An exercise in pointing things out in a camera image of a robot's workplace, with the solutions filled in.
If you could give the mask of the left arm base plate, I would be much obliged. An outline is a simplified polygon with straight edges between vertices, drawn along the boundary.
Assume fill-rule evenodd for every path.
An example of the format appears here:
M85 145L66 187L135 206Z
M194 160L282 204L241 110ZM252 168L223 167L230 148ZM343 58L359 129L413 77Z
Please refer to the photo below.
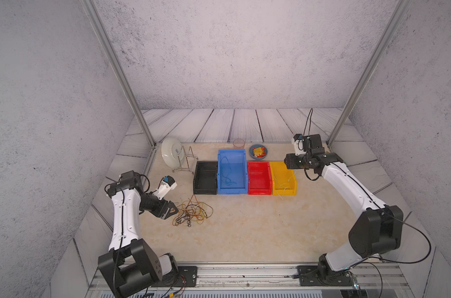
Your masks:
M186 287L194 288L198 275L197 266L179 266L173 268L169 273L163 275L161 281L153 283L152 280L145 284L145 287L169 288L169 287Z

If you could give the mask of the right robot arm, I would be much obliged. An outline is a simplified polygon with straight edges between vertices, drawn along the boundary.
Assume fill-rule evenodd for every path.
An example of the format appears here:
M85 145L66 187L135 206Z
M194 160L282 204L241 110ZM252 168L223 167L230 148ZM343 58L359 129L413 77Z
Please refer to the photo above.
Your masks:
M338 191L356 216L348 242L319 258L318 278L337 278L369 258L380 260L383 253L400 247L405 225L400 207L390 206L370 192L339 155L325 151L319 134L296 134L291 142L294 153L284 159L287 169L313 170Z

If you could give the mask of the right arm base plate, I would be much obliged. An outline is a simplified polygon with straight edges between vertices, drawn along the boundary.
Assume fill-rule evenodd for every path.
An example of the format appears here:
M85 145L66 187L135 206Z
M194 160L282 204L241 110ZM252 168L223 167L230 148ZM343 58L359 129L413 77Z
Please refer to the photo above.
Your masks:
M334 272L328 269L320 269L315 266L298 266L297 274L300 286L325 286L325 287L351 287L354 286L352 275L349 271Z

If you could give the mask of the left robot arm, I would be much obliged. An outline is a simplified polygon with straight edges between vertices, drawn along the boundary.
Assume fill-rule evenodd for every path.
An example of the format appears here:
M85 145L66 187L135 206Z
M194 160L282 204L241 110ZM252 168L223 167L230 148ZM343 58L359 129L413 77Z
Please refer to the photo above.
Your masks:
M176 188L171 176L165 176L155 191L143 187L145 175L123 173L105 188L114 209L113 235L108 252L98 258L98 268L116 298L128 298L156 284L172 286L180 279L175 258L161 257L140 236L139 216L149 212L166 220L178 214L178 208L165 195Z

